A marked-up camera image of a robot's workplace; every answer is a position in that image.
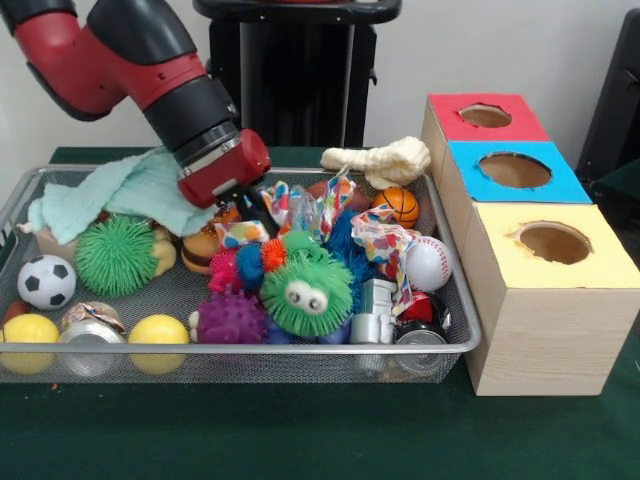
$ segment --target yellow ball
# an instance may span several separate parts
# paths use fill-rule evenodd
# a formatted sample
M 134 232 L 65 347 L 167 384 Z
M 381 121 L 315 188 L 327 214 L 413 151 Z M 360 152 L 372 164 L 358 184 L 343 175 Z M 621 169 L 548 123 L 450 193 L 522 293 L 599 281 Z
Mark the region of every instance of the yellow ball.
M 27 313 L 5 323 L 0 341 L 7 343 L 56 343 L 60 337 L 58 327 L 42 315 Z M 10 372 L 34 375 L 51 366 L 53 353 L 2 353 L 0 363 Z
M 131 344 L 187 344 L 189 333 L 179 320 L 169 315 L 143 318 L 129 334 Z M 164 375 L 176 370 L 184 362 L 184 354 L 131 354 L 131 361 L 149 375 Z

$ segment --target light blue towel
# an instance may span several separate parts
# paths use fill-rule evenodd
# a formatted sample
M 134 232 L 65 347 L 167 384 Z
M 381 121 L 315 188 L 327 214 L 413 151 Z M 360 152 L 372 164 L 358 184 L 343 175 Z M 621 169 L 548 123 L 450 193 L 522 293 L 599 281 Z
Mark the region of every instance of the light blue towel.
M 84 232 L 102 210 L 152 218 L 173 234 L 197 233 L 215 215 L 178 189 L 180 167 L 165 148 L 98 167 L 77 187 L 47 184 L 29 206 L 34 232 L 49 227 L 60 245 Z

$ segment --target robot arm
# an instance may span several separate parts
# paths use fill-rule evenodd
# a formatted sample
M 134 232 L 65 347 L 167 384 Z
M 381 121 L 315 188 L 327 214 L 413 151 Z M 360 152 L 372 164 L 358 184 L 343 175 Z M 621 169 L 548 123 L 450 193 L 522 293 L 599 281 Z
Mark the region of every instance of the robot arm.
M 94 121 L 130 96 L 181 165 L 179 187 L 191 203 L 235 201 L 274 234 L 251 190 L 271 168 L 267 148 L 255 132 L 237 131 L 230 96 L 165 0 L 98 0 L 84 27 L 73 0 L 0 0 L 0 13 L 65 112 Z

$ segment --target metal basket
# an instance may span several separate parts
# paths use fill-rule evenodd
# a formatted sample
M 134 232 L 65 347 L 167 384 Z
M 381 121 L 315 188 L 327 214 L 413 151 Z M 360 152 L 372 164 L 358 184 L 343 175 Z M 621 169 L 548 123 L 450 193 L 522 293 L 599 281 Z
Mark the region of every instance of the metal basket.
M 75 186 L 93 171 L 89 165 L 47 166 L 27 173 L 0 212 L 2 250 L 0 251 L 0 312 L 18 299 L 16 279 L 23 263 L 38 255 L 32 235 L 16 225 L 27 221 L 32 200 L 41 197 L 48 183 Z M 372 197 L 375 191 L 359 174 L 350 175 L 362 191 Z M 284 180 L 290 185 L 309 187 L 331 173 L 320 169 L 274 168 L 265 185 Z M 455 252 L 455 246 L 432 179 L 424 176 L 408 187 L 418 198 L 421 217 L 416 229 L 438 236 Z M 480 326 L 459 259 L 454 255 L 453 275 L 438 292 L 448 304 L 452 326 L 447 345 L 69 345 L 0 343 L 2 356 L 19 355 L 21 362 L 39 361 L 43 355 L 55 356 L 46 370 L 14 374 L 0 366 L 2 383 L 439 383 L 449 373 L 460 354 L 474 349 L 480 341 Z M 112 305 L 127 329 L 140 319 L 164 313 L 186 322 L 188 315 L 209 296 L 207 278 L 189 272 L 178 260 L 165 275 L 154 279 L 138 293 L 119 299 L 101 299 L 78 283 L 74 299 L 101 300 Z M 66 309 L 43 314 L 60 325 Z M 164 375 L 143 373 L 131 355 L 146 354 L 154 364 L 176 361 L 180 367 Z M 68 361 L 81 360 L 99 366 L 101 375 L 85 376 L 70 370 Z

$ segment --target red box top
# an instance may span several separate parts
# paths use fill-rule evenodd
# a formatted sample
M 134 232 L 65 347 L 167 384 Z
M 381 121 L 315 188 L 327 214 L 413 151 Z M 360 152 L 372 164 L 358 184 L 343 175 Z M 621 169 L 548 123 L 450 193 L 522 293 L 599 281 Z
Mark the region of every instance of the red box top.
M 522 95 L 429 94 L 429 100 L 448 141 L 550 141 Z

